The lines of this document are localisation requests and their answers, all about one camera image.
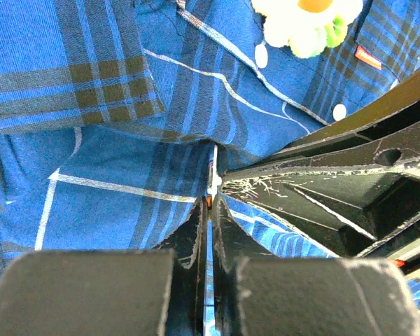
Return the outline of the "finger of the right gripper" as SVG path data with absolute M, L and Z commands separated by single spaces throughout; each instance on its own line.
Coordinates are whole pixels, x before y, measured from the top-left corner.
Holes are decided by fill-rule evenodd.
M 221 190 L 336 256 L 420 257 L 420 154 L 278 155 Z
M 376 101 L 267 158 L 266 163 L 352 148 L 420 121 L 420 68 Z

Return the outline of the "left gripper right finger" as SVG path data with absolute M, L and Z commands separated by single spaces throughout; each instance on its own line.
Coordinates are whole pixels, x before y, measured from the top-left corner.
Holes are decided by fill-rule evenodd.
M 402 272 L 383 259 L 280 258 L 213 201 L 216 328 L 222 335 L 420 335 Z

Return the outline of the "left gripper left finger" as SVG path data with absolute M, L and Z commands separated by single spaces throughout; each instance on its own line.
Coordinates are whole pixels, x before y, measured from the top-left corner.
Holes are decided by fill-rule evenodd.
M 207 203 L 148 250 L 40 251 L 0 280 L 0 335 L 202 335 Z

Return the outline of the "colourful flower plush brooch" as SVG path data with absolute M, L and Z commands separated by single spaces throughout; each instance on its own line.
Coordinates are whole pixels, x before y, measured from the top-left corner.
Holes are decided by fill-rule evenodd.
M 349 25 L 363 9 L 362 1 L 252 1 L 265 21 L 265 42 L 289 47 L 294 56 L 308 59 L 344 42 Z

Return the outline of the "blue plaid shirt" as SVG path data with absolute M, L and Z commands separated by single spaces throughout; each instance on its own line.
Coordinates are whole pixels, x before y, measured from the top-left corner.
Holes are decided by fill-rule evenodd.
M 150 249 L 219 172 L 371 104 L 420 67 L 420 1 L 346 1 L 302 59 L 282 1 L 0 1 L 0 277 L 42 249 Z

